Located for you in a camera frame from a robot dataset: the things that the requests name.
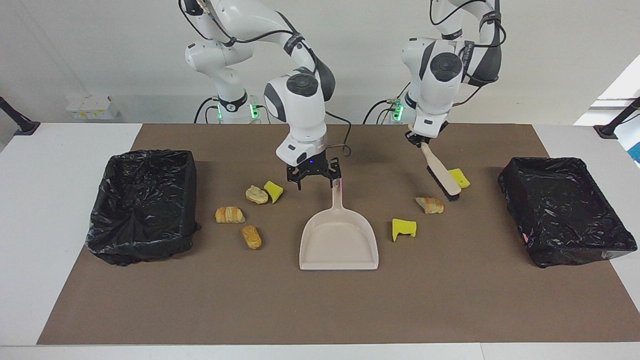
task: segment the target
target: black plastic bag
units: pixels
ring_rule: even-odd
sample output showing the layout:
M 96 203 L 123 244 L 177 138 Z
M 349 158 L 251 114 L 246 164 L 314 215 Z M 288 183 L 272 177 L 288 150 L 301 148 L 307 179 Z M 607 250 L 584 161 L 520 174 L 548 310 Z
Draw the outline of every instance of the black plastic bag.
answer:
M 109 264 L 168 258 L 191 248 L 196 168 L 190 151 L 111 157 L 91 212 L 86 246 Z
M 529 256 L 541 268 L 637 250 L 580 159 L 513 158 L 498 183 Z

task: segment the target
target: blue object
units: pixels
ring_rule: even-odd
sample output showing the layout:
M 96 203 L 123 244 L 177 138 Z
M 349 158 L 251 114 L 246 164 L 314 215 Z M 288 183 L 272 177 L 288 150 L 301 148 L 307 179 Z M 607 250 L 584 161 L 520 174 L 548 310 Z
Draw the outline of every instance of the blue object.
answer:
M 628 153 L 634 160 L 640 163 L 640 142 L 629 149 Z

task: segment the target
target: white wall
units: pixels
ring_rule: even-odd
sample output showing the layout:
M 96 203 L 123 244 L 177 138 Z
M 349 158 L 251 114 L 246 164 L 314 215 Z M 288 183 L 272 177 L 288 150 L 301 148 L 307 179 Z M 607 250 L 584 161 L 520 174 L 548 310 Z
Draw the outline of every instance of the white wall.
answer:
M 409 37 L 438 36 L 427 0 L 264 1 L 287 14 L 332 68 L 338 84 L 327 108 L 351 119 L 404 87 L 409 74 L 399 54 Z M 184 61 L 198 35 L 174 0 L 1 2 L 0 94 L 34 120 L 70 121 L 65 97 L 82 87 L 111 95 L 135 122 L 188 122 L 215 93 Z M 573 124 L 640 53 L 631 1 L 503 0 L 502 12 L 500 81 L 456 108 L 453 121 Z M 466 37 L 475 39 L 476 29 L 468 17 Z M 260 44 L 236 68 L 261 95 L 265 82 L 294 67 L 278 46 Z

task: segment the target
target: dustpan handle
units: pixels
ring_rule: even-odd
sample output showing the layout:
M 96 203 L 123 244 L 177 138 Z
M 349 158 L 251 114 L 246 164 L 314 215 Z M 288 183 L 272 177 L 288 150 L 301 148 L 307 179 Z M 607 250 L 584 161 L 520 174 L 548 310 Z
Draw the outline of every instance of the dustpan handle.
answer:
M 332 209 L 342 209 L 342 178 L 333 180 L 331 189 L 333 204 Z

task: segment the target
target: black pole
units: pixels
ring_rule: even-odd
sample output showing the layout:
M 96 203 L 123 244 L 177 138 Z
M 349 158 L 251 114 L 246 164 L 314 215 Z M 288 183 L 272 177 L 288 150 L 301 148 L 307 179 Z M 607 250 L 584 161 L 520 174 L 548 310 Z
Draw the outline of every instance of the black pole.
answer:
M 31 135 L 36 131 L 38 126 L 40 126 L 39 122 L 29 120 L 29 118 L 12 108 L 11 105 L 9 105 L 9 103 L 1 96 L 0 108 L 4 110 L 4 112 L 20 127 L 14 135 Z
M 634 100 L 631 105 L 627 106 L 627 108 L 622 110 L 622 112 L 607 125 L 596 125 L 593 128 L 596 129 L 598 135 L 603 139 L 617 139 L 618 137 L 614 134 L 616 127 L 622 124 L 622 122 L 637 111 L 638 108 L 640 108 L 640 97 Z

